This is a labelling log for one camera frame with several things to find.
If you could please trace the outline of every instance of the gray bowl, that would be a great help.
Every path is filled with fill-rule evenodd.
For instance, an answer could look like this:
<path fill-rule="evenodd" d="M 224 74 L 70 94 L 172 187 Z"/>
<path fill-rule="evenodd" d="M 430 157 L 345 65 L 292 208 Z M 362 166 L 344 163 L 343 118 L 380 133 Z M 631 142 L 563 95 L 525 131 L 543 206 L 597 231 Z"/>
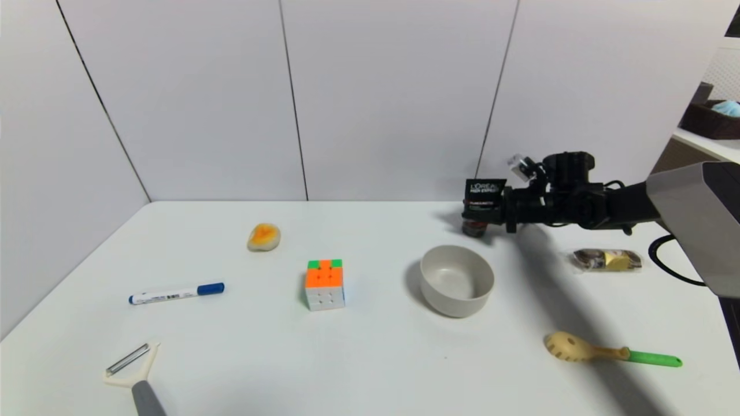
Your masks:
<path fill-rule="evenodd" d="M 478 253 L 460 246 L 439 246 L 421 260 L 421 292 L 437 311 L 466 318 L 480 311 L 494 288 L 494 271 Z"/>

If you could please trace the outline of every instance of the snack package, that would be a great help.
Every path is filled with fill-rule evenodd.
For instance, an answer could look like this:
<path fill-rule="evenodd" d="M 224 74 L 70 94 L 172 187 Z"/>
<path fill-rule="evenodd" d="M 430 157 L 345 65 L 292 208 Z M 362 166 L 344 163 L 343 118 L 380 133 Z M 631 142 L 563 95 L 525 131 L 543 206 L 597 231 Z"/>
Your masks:
<path fill-rule="evenodd" d="M 568 260 L 583 272 L 634 272 L 642 268 L 637 253 L 621 249 L 580 249 L 568 253 Z"/>

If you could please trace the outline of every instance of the vegetable peeler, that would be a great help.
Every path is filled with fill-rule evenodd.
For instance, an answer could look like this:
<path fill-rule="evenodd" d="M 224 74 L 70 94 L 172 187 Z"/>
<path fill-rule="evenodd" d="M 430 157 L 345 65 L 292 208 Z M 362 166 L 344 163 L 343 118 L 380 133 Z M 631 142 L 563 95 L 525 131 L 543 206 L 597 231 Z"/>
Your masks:
<path fill-rule="evenodd" d="M 148 343 L 145 343 L 131 354 L 128 354 L 117 363 L 105 369 L 105 373 L 103 374 L 104 383 L 111 386 L 131 389 L 131 393 L 134 396 L 134 403 L 136 405 L 136 412 L 138 412 L 139 416 L 167 416 L 161 403 L 159 403 L 159 399 L 157 399 L 157 395 L 154 394 L 152 386 L 149 384 L 149 381 L 147 381 L 147 377 L 149 377 L 149 369 L 152 368 L 154 358 L 157 356 L 157 349 L 159 349 L 159 343 L 154 343 L 151 346 Z M 121 371 L 147 352 L 149 355 L 147 355 L 147 359 L 136 374 L 129 378 L 112 377 L 115 373 Z"/>

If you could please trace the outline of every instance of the blue cap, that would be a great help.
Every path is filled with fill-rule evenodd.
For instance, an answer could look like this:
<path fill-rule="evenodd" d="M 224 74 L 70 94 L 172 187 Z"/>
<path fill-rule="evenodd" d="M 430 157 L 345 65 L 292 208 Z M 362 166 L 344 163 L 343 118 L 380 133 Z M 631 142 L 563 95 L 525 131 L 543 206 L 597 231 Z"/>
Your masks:
<path fill-rule="evenodd" d="M 198 296 L 222 293 L 223 288 L 225 288 L 225 286 L 222 283 L 204 284 L 202 286 L 198 286 Z"/>

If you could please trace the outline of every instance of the plastic spoon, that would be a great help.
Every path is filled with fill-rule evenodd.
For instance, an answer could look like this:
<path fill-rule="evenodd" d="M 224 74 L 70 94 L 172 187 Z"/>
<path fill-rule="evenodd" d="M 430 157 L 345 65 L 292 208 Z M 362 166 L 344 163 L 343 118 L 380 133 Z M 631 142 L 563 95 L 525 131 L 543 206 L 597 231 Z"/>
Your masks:
<path fill-rule="evenodd" d="M 593 346 L 575 335 L 567 332 L 555 332 L 545 339 L 545 345 L 555 358 L 570 362 L 587 361 L 592 358 L 632 361 L 633 363 L 653 364 L 656 366 L 680 367 L 684 365 L 678 357 L 672 355 L 652 354 L 649 352 L 631 351 L 627 347 L 620 349 Z"/>

